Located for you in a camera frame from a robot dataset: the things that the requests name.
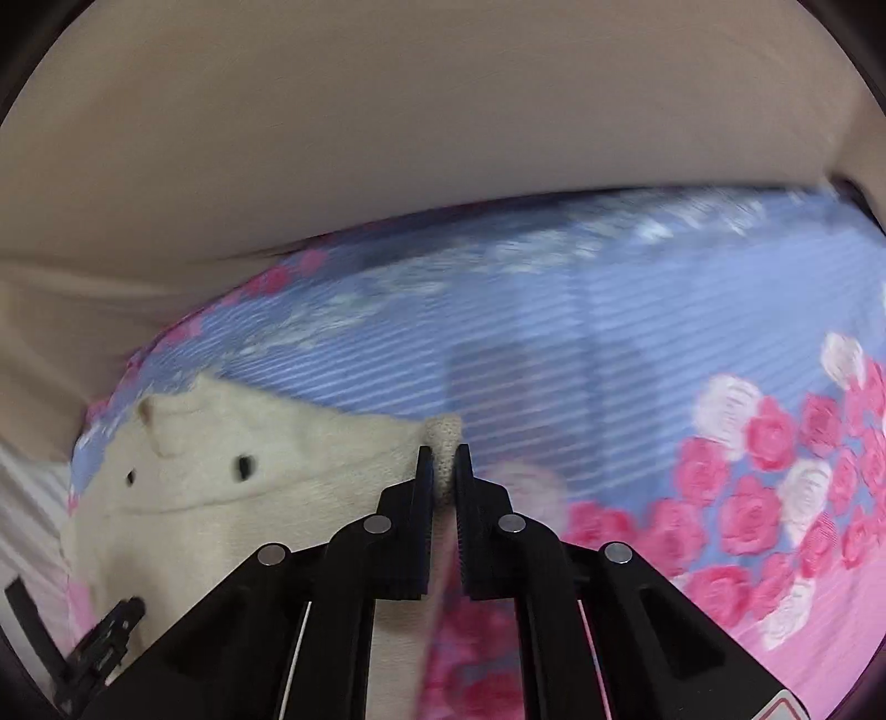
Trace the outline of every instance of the pink rose print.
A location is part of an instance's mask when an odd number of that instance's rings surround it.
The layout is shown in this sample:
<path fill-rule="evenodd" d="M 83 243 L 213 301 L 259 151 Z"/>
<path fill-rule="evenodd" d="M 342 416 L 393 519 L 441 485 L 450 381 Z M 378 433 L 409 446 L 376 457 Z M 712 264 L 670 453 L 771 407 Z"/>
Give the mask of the pink rose print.
<path fill-rule="evenodd" d="M 750 605 L 750 572 L 746 567 L 706 567 L 694 573 L 686 594 L 721 628 L 733 628 Z"/>
<path fill-rule="evenodd" d="M 886 439 L 883 438 L 882 430 L 866 427 L 861 435 L 861 444 L 864 448 L 859 463 L 861 478 L 871 495 L 876 497 L 886 473 Z"/>
<path fill-rule="evenodd" d="M 129 383 L 135 382 L 138 378 L 138 373 L 142 370 L 142 365 L 144 364 L 144 359 L 148 356 L 148 353 L 144 352 L 144 349 L 136 352 L 129 360 L 126 361 L 126 369 L 123 371 L 123 377 L 120 379 L 120 385 L 128 385 Z"/>
<path fill-rule="evenodd" d="M 730 555 L 758 555 L 778 542 L 781 500 L 753 475 L 742 477 L 719 512 L 721 543 Z"/>
<path fill-rule="evenodd" d="M 865 430 L 865 405 L 867 396 L 859 386 L 855 378 L 849 381 L 849 389 L 843 398 L 843 407 L 846 410 L 846 433 L 852 437 L 858 437 Z"/>
<path fill-rule="evenodd" d="M 523 687 L 516 672 L 491 672 L 450 699 L 463 720 L 523 720 Z"/>
<path fill-rule="evenodd" d="M 758 413 L 745 428 L 754 466 L 771 473 L 794 462 L 794 421 L 772 397 L 760 401 Z"/>
<path fill-rule="evenodd" d="M 244 288 L 239 287 L 237 290 L 231 290 L 227 295 L 218 300 L 214 305 L 210 307 L 215 308 L 229 308 L 231 305 L 237 305 L 241 300 L 243 300 L 244 296 Z"/>
<path fill-rule="evenodd" d="M 80 496 L 72 489 L 67 496 L 67 516 L 71 517 L 76 513 L 78 507 L 80 507 Z"/>
<path fill-rule="evenodd" d="M 314 275 L 326 262 L 326 251 L 319 247 L 309 247 L 299 255 L 299 274 L 303 278 Z"/>
<path fill-rule="evenodd" d="M 755 620 L 763 620 L 775 611 L 793 586 L 794 575 L 790 556 L 784 552 L 774 552 L 763 561 L 759 585 L 750 594 L 750 613 Z"/>
<path fill-rule="evenodd" d="M 834 506 L 834 513 L 842 515 L 849 510 L 849 504 L 859 486 L 859 465 L 855 453 L 843 448 L 836 456 L 834 474 L 828 489 L 828 500 Z"/>
<path fill-rule="evenodd" d="M 874 498 L 874 519 L 872 521 L 877 542 L 886 544 L 886 490 L 881 490 Z"/>
<path fill-rule="evenodd" d="M 517 618 L 501 602 L 459 598 L 455 608 L 443 615 L 440 637 L 462 648 L 462 661 L 495 660 L 517 650 Z"/>
<path fill-rule="evenodd" d="M 243 286 L 246 297 L 258 297 L 260 295 L 273 295 L 279 293 L 289 285 L 292 270 L 283 265 L 269 268 Z"/>
<path fill-rule="evenodd" d="M 806 531 L 797 549 L 800 556 L 800 575 L 825 575 L 834 563 L 834 549 L 838 542 L 834 521 L 822 513 Z"/>
<path fill-rule="evenodd" d="M 807 395 L 800 414 L 800 442 L 824 458 L 840 444 L 840 408 L 832 397 Z"/>
<path fill-rule="evenodd" d="M 882 367 L 870 357 L 865 358 L 865 405 L 878 418 L 886 407 Z"/>
<path fill-rule="evenodd" d="M 637 551 L 665 577 L 682 575 L 708 542 L 698 508 L 670 498 L 657 500 L 649 520 Z"/>
<path fill-rule="evenodd" d="M 94 403 L 89 403 L 89 405 L 86 406 L 86 427 L 91 426 L 96 420 L 105 414 L 110 402 L 110 397 L 104 397 L 101 400 L 96 400 Z"/>
<path fill-rule="evenodd" d="M 729 479 L 729 465 L 723 447 L 713 440 L 690 437 L 680 448 L 680 461 L 674 471 L 675 484 L 693 505 L 707 507 Z"/>
<path fill-rule="evenodd" d="M 637 527 L 630 513 L 610 510 L 592 500 L 583 500 L 569 506 L 569 530 L 566 542 L 599 550 L 603 543 L 619 541 L 633 544 Z"/>
<path fill-rule="evenodd" d="M 78 583 L 73 578 L 68 578 L 65 595 L 73 635 L 71 640 L 73 643 L 79 643 L 98 624 L 98 618 L 92 609 L 92 600 L 89 597 L 89 586 Z"/>
<path fill-rule="evenodd" d="M 202 329 L 202 318 L 199 315 L 186 318 L 164 333 L 157 343 L 157 348 L 174 348 L 187 340 L 193 340 L 199 337 Z"/>
<path fill-rule="evenodd" d="M 416 708 L 416 717 L 420 720 L 445 720 L 453 716 L 453 710 L 447 699 L 446 680 L 437 677 L 441 670 L 450 671 L 453 666 L 442 662 L 439 658 L 440 655 L 438 648 L 433 646 L 424 674 L 422 694 L 418 698 L 418 707 Z"/>
<path fill-rule="evenodd" d="M 849 527 L 843 533 L 843 564 L 846 567 L 858 567 L 865 561 L 873 540 L 871 530 L 871 519 L 856 505 Z"/>

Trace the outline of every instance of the beige wall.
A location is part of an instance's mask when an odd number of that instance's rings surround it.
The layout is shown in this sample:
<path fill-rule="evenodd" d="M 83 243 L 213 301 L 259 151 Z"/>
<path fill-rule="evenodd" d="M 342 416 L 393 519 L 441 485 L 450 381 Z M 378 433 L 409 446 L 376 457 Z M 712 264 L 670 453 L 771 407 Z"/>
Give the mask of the beige wall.
<path fill-rule="evenodd" d="M 886 197 L 871 103 L 796 0 L 97 0 L 0 126 L 0 438 L 68 457 L 133 348 L 320 232 L 833 168 Z"/>

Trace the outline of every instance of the plush toy eye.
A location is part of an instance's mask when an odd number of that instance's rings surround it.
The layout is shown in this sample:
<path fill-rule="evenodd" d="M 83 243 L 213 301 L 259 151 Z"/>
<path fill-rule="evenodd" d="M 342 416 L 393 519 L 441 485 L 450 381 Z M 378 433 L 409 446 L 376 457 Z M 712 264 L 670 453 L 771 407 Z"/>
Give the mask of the plush toy eye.
<path fill-rule="evenodd" d="M 234 461 L 234 475 L 242 482 L 249 480 L 255 473 L 255 458 L 252 455 L 240 455 Z"/>

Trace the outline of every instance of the metal screw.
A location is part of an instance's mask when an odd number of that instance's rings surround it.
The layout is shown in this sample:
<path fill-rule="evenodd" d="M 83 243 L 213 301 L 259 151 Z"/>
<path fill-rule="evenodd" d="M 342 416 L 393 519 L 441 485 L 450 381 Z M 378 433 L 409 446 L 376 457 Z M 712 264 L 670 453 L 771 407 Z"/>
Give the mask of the metal screw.
<path fill-rule="evenodd" d="M 259 562 L 262 565 L 279 565 L 286 560 L 286 548 L 282 545 L 265 545 L 259 550 Z"/>
<path fill-rule="evenodd" d="M 499 528 L 504 530 L 506 533 L 522 532 L 525 527 L 526 521 L 519 515 L 510 513 L 508 515 L 502 515 L 499 518 Z"/>
<path fill-rule="evenodd" d="M 383 535 L 391 529 L 391 519 L 384 515 L 370 515 L 363 521 L 363 529 L 371 535 Z"/>
<path fill-rule="evenodd" d="M 607 560 L 616 562 L 619 565 L 624 565 L 633 557 L 631 548 L 624 543 L 610 543 L 606 545 L 606 550 L 603 551 L 603 554 L 606 556 Z"/>

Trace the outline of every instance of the floral fabric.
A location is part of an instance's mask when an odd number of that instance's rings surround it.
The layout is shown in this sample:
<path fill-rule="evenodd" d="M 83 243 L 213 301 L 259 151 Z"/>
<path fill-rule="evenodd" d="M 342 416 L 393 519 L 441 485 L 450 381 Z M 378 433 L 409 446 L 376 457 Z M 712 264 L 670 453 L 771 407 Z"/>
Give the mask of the floral fabric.
<path fill-rule="evenodd" d="M 824 718 L 886 632 L 886 248 L 829 192 L 567 195 L 319 239 L 136 353 L 74 455 L 197 372 L 462 415 L 478 475 L 633 545 Z M 522 717 L 506 602 L 453 576 L 420 717 Z"/>

